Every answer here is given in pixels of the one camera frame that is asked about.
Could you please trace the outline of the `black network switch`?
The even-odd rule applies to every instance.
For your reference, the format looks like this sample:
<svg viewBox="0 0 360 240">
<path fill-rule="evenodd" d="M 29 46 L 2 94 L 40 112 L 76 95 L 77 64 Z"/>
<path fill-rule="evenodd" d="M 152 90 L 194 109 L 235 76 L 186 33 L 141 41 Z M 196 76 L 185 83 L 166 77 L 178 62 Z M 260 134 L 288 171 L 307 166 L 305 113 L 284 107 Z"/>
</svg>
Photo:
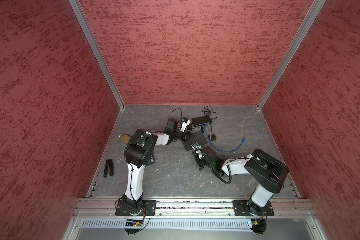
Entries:
<svg viewBox="0 0 360 240">
<path fill-rule="evenodd" d="M 202 146 L 204 144 L 208 143 L 208 140 L 206 139 L 206 136 L 203 132 L 197 131 L 190 133 L 190 138 L 188 141 L 182 141 L 182 144 L 186 151 L 193 150 L 192 145 L 194 143 L 197 143 L 198 145 Z"/>
<path fill-rule="evenodd" d="M 201 116 L 201 117 L 192 118 L 191 122 L 193 123 L 194 127 L 198 127 L 205 124 L 210 124 L 212 122 L 212 119 L 210 118 L 210 116 Z"/>
</svg>

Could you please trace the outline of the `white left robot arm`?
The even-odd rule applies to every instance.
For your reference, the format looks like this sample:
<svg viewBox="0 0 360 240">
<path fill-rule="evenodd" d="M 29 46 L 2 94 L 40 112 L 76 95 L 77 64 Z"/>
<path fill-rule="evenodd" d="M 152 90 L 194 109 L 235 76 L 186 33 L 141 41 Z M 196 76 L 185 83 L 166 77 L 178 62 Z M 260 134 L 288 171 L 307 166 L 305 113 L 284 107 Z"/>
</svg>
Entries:
<svg viewBox="0 0 360 240">
<path fill-rule="evenodd" d="M 182 118 L 180 121 L 169 118 L 167 126 L 161 132 L 150 132 L 138 129 L 129 136 L 121 134 L 121 142 L 125 143 L 124 157 L 128 165 L 127 190 L 122 196 L 125 211 L 138 215 L 143 210 L 143 177 L 145 167 L 154 159 L 155 146 L 165 146 L 180 140 L 190 139 L 191 120 Z"/>
</svg>

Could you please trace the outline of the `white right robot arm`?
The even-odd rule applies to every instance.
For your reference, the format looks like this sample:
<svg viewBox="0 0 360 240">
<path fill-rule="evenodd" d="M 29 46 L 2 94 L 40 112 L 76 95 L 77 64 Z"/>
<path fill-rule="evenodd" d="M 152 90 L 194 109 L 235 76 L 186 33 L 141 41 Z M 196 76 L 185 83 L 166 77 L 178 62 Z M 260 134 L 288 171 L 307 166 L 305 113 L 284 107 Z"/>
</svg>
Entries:
<svg viewBox="0 0 360 240">
<path fill-rule="evenodd" d="M 213 175 L 227 185 L 235 175 L 251 175 L 258 182 L 247 201 L 233 201 L 236 216 L 263 218 L 275 215 L 270 199 L 281 192 L 289 174 L 289 168 L 283 162 L 260 149 L 235 159 L 222 159 L 210 147 L 194 149 L 192 155 L 200 171 L 209 167 Z"/>
</svg>

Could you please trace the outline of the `black power adapter with cable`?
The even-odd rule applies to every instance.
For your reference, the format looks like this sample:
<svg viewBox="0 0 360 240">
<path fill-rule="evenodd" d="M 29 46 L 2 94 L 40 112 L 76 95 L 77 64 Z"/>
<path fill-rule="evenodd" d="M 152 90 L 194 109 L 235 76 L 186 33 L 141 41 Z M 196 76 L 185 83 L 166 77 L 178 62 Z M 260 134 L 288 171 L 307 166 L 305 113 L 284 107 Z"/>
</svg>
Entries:
<svg viewBox="0 0 360 240">
<path fill-rule="evenodd" d="M 212 106 L 205 106 L 202 110 L 202 113 L 205 116 L 210 117 L 211 120 L 215 120 L 218 117 L 218 113 L 213 110 Z M 210 125 L 210 131 L 211 131 L 211 134 L 209 135 L 209 140 L 215 141 L 217 139 L 217 137 L 212 131 L 212 125 Z"/>
</svg>

